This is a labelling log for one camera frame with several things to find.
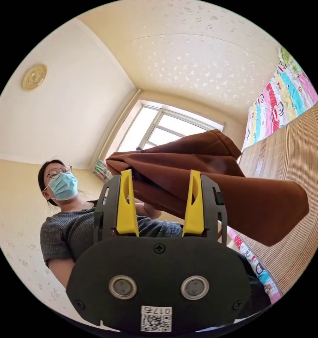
gray shirt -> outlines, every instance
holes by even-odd
[[[40,230],[40,245],[47,265],[49,259],[68,259],[74,261],[93,245],[94,207],[81,211],[60,212],[48,217]],[[176,222],[151,220],[137,216],[139,236],[171,237],[181,236],[182,227]]]

face mask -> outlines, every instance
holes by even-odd
[[[60,173],[58,179],[51,179],[48,185],[56,201],[67,201],[78,194],[78,180],[70,174]]]

label sticker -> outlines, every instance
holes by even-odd
[[[140,331],[172,332],[172,308],[142,306]]]

woman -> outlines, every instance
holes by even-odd
[[[78,257],[93,245],[95,201],[78,196],[78,180],[72,167],[54,159],[38,173],[44,198],[60,212],[48,217],[41,227],[40,244],[44,262],[66,288]],[[139,235],[145,237],[181,236],[179,223],[154,220],[161,215],[149,204],[135,204]]]

bamboo mat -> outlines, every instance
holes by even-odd
[[[318,103],[268,138],[246,148],[239,165],[247,177],[295,181],[307,192],[309,214],[276,245],[267,247],[238,233],[286,293],[318,248]]]

